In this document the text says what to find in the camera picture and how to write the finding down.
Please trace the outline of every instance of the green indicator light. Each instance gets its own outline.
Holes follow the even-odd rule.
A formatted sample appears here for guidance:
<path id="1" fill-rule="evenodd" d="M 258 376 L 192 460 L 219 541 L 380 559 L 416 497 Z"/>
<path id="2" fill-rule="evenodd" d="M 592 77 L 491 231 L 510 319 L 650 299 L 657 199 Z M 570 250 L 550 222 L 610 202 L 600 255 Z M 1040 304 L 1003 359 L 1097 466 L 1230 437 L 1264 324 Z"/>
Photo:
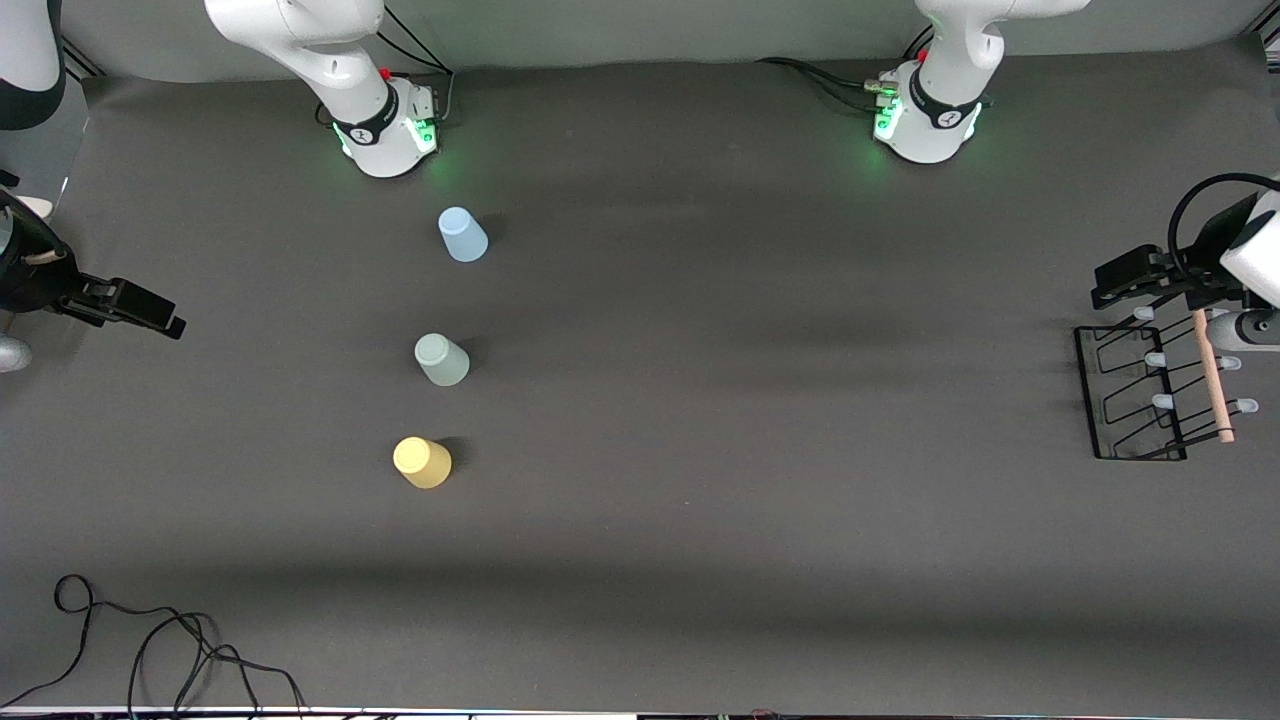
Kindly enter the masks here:
<path id="1" fill-rule="evenodd" d="M 969 129 L 964 131 L 965 140 L 973 137 L 974 131 L 978 129 L 978 115 L 980 114 L 982 114 L 982 102 L 978 102 L 978 106 L 973 109 L 973 119 L 969 120 Z"/>
<path id="2" fill-rule="evenodd" d="M 897 129 L 897 122 L 902 118 L 902 101 L 895 99 L 893 102 L 881 110 L 881 118 L 876 122 L 876 137 L 888 141 Z"/>
<path id="3" fill-rule="evenodd" d="M 333 133 L 338 136 L 338 142 L 342 143 L 343 154 L 351 158 L 351 147 L 347 147 L 347 138 L 343 137 L 342 131 L 338 129 L 338 123 L 333 123 Z"/>
<path id="4" fill-rule="evenodd" d="M 419 151 L 426 154 L 435 150 L 435 128 L 430 120 L 411 120 L 404 118 L 404 128 L 408 129 Z"/>

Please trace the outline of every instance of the cable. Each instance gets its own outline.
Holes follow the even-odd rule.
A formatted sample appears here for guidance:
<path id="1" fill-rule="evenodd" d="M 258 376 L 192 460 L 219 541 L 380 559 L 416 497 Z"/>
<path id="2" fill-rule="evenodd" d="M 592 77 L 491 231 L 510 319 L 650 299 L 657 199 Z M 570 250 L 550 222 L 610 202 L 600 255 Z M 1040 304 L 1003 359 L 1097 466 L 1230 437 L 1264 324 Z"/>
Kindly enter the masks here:
<path id="1" fill-rule="evenodd" d="M 67 584 L 70 582 L 77 582 L 81 584 L 81 587 L 84 588 L 84 594 L 87 600 L 83 606 L 69 607 L 67 606 L 65 602 L 63 602 L 63 592 L 65 591 Z M 279 667 L 271 667 L 269 665 L 260 665 L 257 662 L 251 662 L 248 660 L 244 660 L 243 657 L 241 657 L 239 651 L 237 651 L 236 647 L 232 644 L 221 643 L 214 646 L 211 642 L 209 642 L 209 638 L 205 637 L 205 628 L 204 624 L 201 623 L 201 620 L 205 620 L 212 628 L 214 619 L 205 612 L 179 612 L 178 610 L 169 606 L 152 607 L 150 610 L 136 610 L 106 600 L 95 600 L 93 585 L 91 585 L 88 579 L 86 579 L 83 575 L 77 575 L 77 574 L 63 575 L 63 578 L 58 580 L 58 584 L 54 585 L 54 607 L 56 607 L 59 611 L 67 615 L 79 615 L 82 612 L 84 614 L 84 624 L 81 625 L 81 638 L 79 638 L 79 646 L 76 650 L 76 657 L 72 659 L 70 665 L 68 665 L 67 669 L 63 670 L 61 675 L 54 678 L 52 680 L 49 680 L 47 683 L 33 685 L 18 693 L 8 702 L 0 705 L 0 708 L 9 707 L 10 705 L 22 701 L 31 693 L 56 685 L 58 683 L 65 680 L 76 670 L 76 667 L 79 666 L 81 659 L 84 657 L 84 646 L 88 643 L 88 628 L 93 621 L 95 610 L 100 607 L 110 607 L 116 612 L 122 612 L 124 615 L 134 615 L 134 616 L 154 615 L 156 612 L 169 614 L 169 618 L 161 620 L 159 625 L 156 625 L 155 628 L 151 629 L 150 633 L 147 633 L 147 637 L 142 641 L 142 644 L 138 647 L 137 653 L 133 656 L 133 666 L 129 670 L 129 688 L 127 696 L 127 712 L 129 717 L 134 717 L 133 691 L 134 687 L 137 685 L 138 673 L 142 669 L 142 659 L 146 656 L 147 647 L 150 646 L 151 641 L 160 633 L 160 630 L 164 630 L 165 628 L 168 628 L 174 623 L 177 623 L 183 630 L 187 632 L 188 635 L 191 635 L 192 639 L 196 641 L 196 659 L 192 661 L 192 667 L 191 671 L 187 674 L 187 680 L 183 683 L 182 689 L 174 698 L 173 712 L 175 719 L 178 717 L 178 712 L 182 707 L 183 701 L 187 698 L 187 693 L 191 692 L 191 688 L 196 684 L 196 680 L 200 678 L 201 673 L 204 673 L 204 670 L 214 662 L 227 662 L 229 665 L 234 665 L 239 670 L 241 682 L 244 684 L 244 693 L 248 696 L 248 700 L 252 703 L 255 711 L 260 711 L 262 706 L 257 700 L 257 694 L 253 692 L 252 683 L 250 683 L 248 670 L 257 670 L 260 673 L 271 673 L 283 675 L 284 679 L 288 680 L 289 683 L 289 691 L 293 693 L 293 701 L 298 708 L 298 716 L 301 717 L 302 715 L 302 706 L 306 705 L 306 701 L 302 698 L 302 691 L 298 688 L 298 684 L 293 679 L 293 675 Z"/>
<path id="2" fill-rule="evenodd" d="M 818 86 L 818 90 L 826 92 L 829 97 L 832 97 L 833 100 L 836 100 L 841 105 L 844 105 L 846 108 L 852 108 L 854 110 L 858 110 L 858 111 L 861 111 L 861 113 L 867 113 L 867 114 L 870 114 L 870 115 L 874 115 L 874 114 L 879 113 L 878 108 L 873 108 L 870 105 L 861 105 L 859 102 L 854 102 L 852 100 L 845 97 L 844 95 L 840 95 L 838 92 L 836 92 L 835 88 L 832 88 L 831 86 L 826 85 L 823 81 L 829 82 L 832 85 L 836 85 L 838 87 L 856 88 L 856 90 L 861 90 L 863 88 L 863 83 L 860 83 L 860 82 L 855 82 L 855 81 L 851 81 L 851 79 L 845 79 L 845 78 L 842 78 L 840 76 L 828 73 L 827 70 L 824 70 L 824 69 L 822 69 L 822 68 L 819 68 L 817 65 L 813 65 L 810 63 L 805 63 L 803 60 L 796 60 L 794 58 L 762 58 L 762 59 L 756 60 L 756 63 L 765 63 L 765 64 L 771 64 L 771 65 L 785 65 L 785 67 L 788 67 L 788 68 L 794 68 L 800 74 L 803 74 L 804 77 L 806 77 L 810 81 L 813 81 L 813 83 L 815 86 Z"/>
<path id="3" fill-rule="evenodd" d="M 788 68 L 795 68 L 805 73 L 813 73 L 828 82 L 833 82 L 844 87 L 856 87 L 858 90 L 863 88 L 861 81 L 842 78 L 837 74 L 828 73 L 827 70 L 819 68 L 818 65 L 814 65 L 813 63 L 805 63 L 804 60 L 796 60 L 795 58 L 778 58 L 778 56 L 760 58 L 759 60 L 756 60 L 756 63 L 765 63 L 769 65 L 786 65 Z"/>
<path id="4" fill-rule="evenodd" d="M 84 60 L 77 58 L 73 53 L 64 53 L 64 56 L 69 60 L 68 63 L 64 63 L 65 69 L 70 70 L 72 65 L 76 65 L 79 68 L 79 77 L 99 77 L 93 73 L 93 68 L 91 68 Z"/>
<path id="5" fill-rule="evenodd" d="M 421 40 L 419 40 L 416 35 L 413 35 L 413 31 L 408 29 L 408 27 L 404 23 L 401 22 L 401 19 L 396 15 L 396 10 L 392 10 L 390 8 L 387 8 L 387 14 L 390 15 L 393 20 L 396 20 L 396 24 L 401 26 L 401 29 L 404 31 L 404 35 L 410 36 L 410 38 L 419 47 L 421 47 L 426 53 L 426 55 L 429 58 L 431 58 L 433 60 L 435 60 L 435 67 L 438 67 L 442 70 L 449 73 L 451 76 L 453 74 L 453 70 L 451 70 L 449 67 L 445 65 L 443 60 L 440 60 L 439 58 L 436 58 L 435 53 L 431 53 L 431 49 L 428 47 L 426 44 L 424 44 Z"/>
<path id="6" fill-rule="evenodd" d="M 1277 13 L 1280 13 L 1280 4 L 1277 4 L 1275 8 L 1271 8 L 1271 12 L 1267 13 L 1265 18 L 1253 24 L 1253 32 L 1262 32 L 1262 28 L 1265 28 L 1267 23 L 1275 19 Z"/>
<path id="7" fill-rule="evenodd" d="M 1178 249 L 1178 228 L 1183 223 L 1183 215 L 1187 213 L 1187 208 L 1189 208 L 1192 201 L 1196 200 L 1196 196 L 1204 192 L 1206 188 L 1224 182 L 1247 182 L 1280 192 L 1280 181 L 1254 173 L 1222 173 L 1220 176 L 1203 179 L 1198 182 L 1196 187 L 1188 190 L 1187 195 L 1178 201 L 1178 206 L 1174 208 L 1172 217 L 1169 218 L 1169 258 L 1174 263 L 1174 268 L 1176 268 L 1178 272 L 1187 278 L 1190 278 L 1192 275 L 1187 272 L 1187 265 L 1183 263 L 1183 256 Z M 1210 287 L 1208 282 L 1199 274 L 1194 277 L 1194 281 L 1202 287 Z"/>
<path id="8" fill-rule="evenodd" d="M 924 29 L 920 31 L 920 35 L 915 36 L 915 40 L 913 40 L 911 44 L 906 46 L 906 50 L 902 51 L 902 59 L 904 60 L 911 60 L 913 55 L 915 55 L 916 53 L 919 53 L 919 50 L 915 50 L 915 45 L 918 42 L 922 42 L 922 41 L 923 42 L 928 42 L 929 40 L 932 40 L 932 37 L 931 38 L 925 38 L 924 37 L 925 35 L 929 35 L 929 32 L 932 29 L 933 29 L 933 24 L 929 24 L 929 27 L 927 27 L 927 28 L 924 28 Z"/>
<path id="9" fill-rule="evenodd" d="M 70 40 L 67 40 L 65 36 L 61 37 L 61 41 L 63 41 L 63 51 L 70 55 L 77 63 L 83 65 L 84 69 L 87 69 L 91 76 L 106 74 L 106 70 L 104 70 L 101 65 L 90 60 L 88 55 L 86 55 L 79 47 L 76 47 L 76 44 L 73 44 Z"/>
<path id="10" fill-rule="evenodd" d="M 444 122 L 449 119 L 449 113 L 453 111 L 453 83 L 457 82 L 457 73 L 449 73 L 449 90 L 444 94 L 444 113 L 440 114 L 440 120 Z"/>
<path id="11" fill-rule="evenodd" d="M 396 50 L 401 55 L 404 55 L 410 60 L 413 60 L 415 63 L 422 63 L 424 65 L 426 65 L 429 68 L 435 68 L 435 69 L 440 70 L 442 73 L 448 73 L 449 72 L 444 65 L 442 65 L 439 63 L 433 63 L 433 61 L 422 59 L 422 58 L 419 58 L 417 55 L 410 53 L 408 50 L 404 50 L 399 45 L 396 45 L 394 42 L 392 42 L 392 40 L 389 37 L 387 37 L 385 35 L 383 35 L 383 31 L 378 31 L 378 37 L 383 38 L 383 42 L 385 42 L 387 45 L 390 45 L 393 50 Z"/>

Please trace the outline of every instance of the wooden stick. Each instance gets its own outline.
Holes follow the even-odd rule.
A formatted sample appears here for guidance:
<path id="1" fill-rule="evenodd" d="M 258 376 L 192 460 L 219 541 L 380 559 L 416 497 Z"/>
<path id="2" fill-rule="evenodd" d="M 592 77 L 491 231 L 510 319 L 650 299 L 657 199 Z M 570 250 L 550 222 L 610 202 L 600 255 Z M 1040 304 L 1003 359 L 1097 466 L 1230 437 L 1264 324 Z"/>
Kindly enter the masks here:
<path id="1" fill-rule="evenodd" d="M 1222 378 L 1217 374 L 1217 352 L 1208 342 L 1208 315 L 1204 310 L 1193 313 L 1196 322 L 1196 345 L 1201 350 L 1201 364 L 1204 365 L 1204 384 L 1208 387 L 1208 402 L 1213 407 L 1213 424 L 1217 425 L 1220 442 L 1235 442 L 1235 428 L 1231 427 L 1231 413 L 1226 409 L 1226 395 L 1222 393 Z"/>

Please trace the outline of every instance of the dark gray tabletop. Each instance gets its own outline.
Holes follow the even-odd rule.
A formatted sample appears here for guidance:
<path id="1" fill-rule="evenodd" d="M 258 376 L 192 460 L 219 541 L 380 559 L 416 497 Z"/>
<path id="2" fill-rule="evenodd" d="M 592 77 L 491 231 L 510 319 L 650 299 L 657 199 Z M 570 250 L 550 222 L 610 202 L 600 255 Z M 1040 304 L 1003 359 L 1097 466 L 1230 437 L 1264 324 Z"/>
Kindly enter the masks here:
<path id="1" fill-rule="evenodd" d="M 300 82 L 96 87 L 56 227 L 191 325 L 18 319 L 4 694 L 70 657 L 78 571 L 317 705 L 1275 716 L 1280 365 L 1229 378 L 1268 409 L 1238 446 L 1105 464 L 1070 341 L 1196 181 L 1280 167 L 1258 41 L 1016 58 L 992 94 L 913 167 L 783 68 L 475 72 L 440 155 L 375 181 Z M 458 456 L 439 489 L 408 434 Z M 150 624 L 104 615 L 31 702 L 123 702 Z"/>

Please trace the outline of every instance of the gray wall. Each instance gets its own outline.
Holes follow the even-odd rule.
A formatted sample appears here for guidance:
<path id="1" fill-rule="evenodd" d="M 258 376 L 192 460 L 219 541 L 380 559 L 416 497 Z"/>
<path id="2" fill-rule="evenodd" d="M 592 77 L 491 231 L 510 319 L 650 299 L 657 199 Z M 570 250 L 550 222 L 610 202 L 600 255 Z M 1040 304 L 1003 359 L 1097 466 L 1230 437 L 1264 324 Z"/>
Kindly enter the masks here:
<path id="1" fill-rule="evenodd" d="M 1009 23 L 1014 54 L 1171 50 L 1240 32 L 1267 0 L 1094 0 L 1051 20 Z M 731 61 L 783 54 L 887 58 L 924 20 L 910 0 L 389 0 L 458 68 Z M 68 37 L 113 74 L 175 82 L 288 77 L 224 41 L 201 0 L 65 0 Z M 399 38 L 389 20 L 384 28 Z M 380 64 L 415 69 L 376 40 Z"/>

